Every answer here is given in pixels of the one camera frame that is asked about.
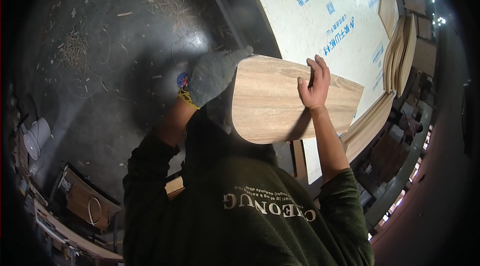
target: dark floor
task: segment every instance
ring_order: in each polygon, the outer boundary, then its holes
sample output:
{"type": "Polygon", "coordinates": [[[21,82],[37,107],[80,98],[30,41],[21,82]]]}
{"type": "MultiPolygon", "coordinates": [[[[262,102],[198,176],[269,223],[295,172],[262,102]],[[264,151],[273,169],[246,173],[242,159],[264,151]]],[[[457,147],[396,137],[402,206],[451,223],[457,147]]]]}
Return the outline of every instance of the dark floor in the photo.
{"type": "MultiPolygon", "coordinates": [[[[38,0],[20,44],[16,83],[27,127],[38,115],[52,129],[30,170],[45,193],[63,160],[122,201],[132,149],[168,112],[177,76],[189,70],[177,64],[221,45],[234,49],[231,35],[219,33],[225,23],[215,0],[184,1],[171,4],[175,16],[159,0],[38,0]],[[76,65],[62,61],[66,49],[78,49],[67,46],[69,33],[86,50],[76,65]]],[[[180,170],[182,147],[169,175],[180,170]]],[[[291,168],[286,143],[275,148],[279,164],[291,168]]]]}

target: workbench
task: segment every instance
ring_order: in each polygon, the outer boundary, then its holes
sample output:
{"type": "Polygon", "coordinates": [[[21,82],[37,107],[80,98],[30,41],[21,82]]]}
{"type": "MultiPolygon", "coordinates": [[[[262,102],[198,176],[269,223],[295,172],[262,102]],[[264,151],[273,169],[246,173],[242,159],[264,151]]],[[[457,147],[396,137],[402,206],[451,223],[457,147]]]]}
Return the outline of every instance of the workbench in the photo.
{"type": "MultiPolygon", "coordinates": [[[[245,36],[246,29],[235,21],[232,10],[238,10],[243,3],[216,1],[238,45],[250,44],[255,53],[268,55],[258,52],[255,43],[245,36]]],[[[331,73],[364,86],[352,123],[382,96],[382,63],[389,38],[378,15],[380,0],[252,1],[258,5],[265,30],[273,36],[270,56],[306,65],[306,58],[319,54],[331,73]]],[[[394,26],[398,18],[395,5],[394,26]]],[[[265,51],[265,46],[259,46],[259,50],[265,51]]],[[[303,149],[308,181],[312,183],[321,177],[315,138],[303,140],[303,149]]]]}

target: white plastic bucket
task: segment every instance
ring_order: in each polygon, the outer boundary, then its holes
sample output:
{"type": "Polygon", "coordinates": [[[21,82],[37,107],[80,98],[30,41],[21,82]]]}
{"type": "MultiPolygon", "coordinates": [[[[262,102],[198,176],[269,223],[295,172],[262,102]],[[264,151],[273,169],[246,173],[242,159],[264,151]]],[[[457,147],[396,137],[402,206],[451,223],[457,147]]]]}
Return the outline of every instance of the white plastic bucket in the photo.
{"type": "Polygon", "coordinates": [[[50,126],[44,118],[33,122],[32,128],[23,135],[23,143],[28,154],[36,161],[39,158],[43,145],[50,138],[50,126]]]}

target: worker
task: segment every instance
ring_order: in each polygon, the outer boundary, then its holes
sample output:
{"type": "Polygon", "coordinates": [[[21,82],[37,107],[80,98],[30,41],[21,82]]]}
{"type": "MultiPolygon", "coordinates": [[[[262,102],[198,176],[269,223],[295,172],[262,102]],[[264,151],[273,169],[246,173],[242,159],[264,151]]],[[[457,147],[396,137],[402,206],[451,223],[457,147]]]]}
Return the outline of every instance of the worker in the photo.
{"type": "Polygon", "coordinates": [[[423,131],[423,125],[412,117],[408,117],[405,113],[394,108],[392,108],[391,113],[392,112],[394,115],[389,115],[387,121],[400,127],[400,129],[404,131],[405,136],[412,138],[415,137],[418,132],[423,131]]]}
{"type": "Polygon", "coordinates": [[[307,60],[314,71],[310,87],[298,78],[321,158],[320,209],[277,166],[271,145],[244,141],[238,150],[233,132],[208,124],[202,107],[226,89],[238,62],[252,52],[199,58],[163,123],[132,152],[123,179],[127,266],[374,263],[357,183],[325,107],[330,70],[323,58],[307,60]],[[185,190],[169,200],[169,161],[185,128],[185,190]]]}

